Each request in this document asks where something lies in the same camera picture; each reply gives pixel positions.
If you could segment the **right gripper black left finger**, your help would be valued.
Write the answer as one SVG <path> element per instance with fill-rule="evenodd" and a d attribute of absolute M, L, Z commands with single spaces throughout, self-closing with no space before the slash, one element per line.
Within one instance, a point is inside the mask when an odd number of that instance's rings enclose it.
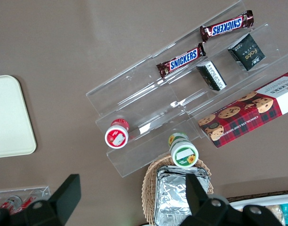
<path fill-rule="evenodd" d="M 64 226 L 81 199 L 79 174 L 71 174 L 48 200 L 23 211 L 26 226 Z"/>

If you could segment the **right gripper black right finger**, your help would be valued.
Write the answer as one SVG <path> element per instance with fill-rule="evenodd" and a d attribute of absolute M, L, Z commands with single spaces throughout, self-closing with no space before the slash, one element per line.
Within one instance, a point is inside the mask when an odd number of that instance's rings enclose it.
<path fill-rule="evenodd" d="M 229 203 L 226 198 L 208 195 L 194 174 L 186 175 L 186 198 L 191 215 L 182 226 L 229 226 Z"/>

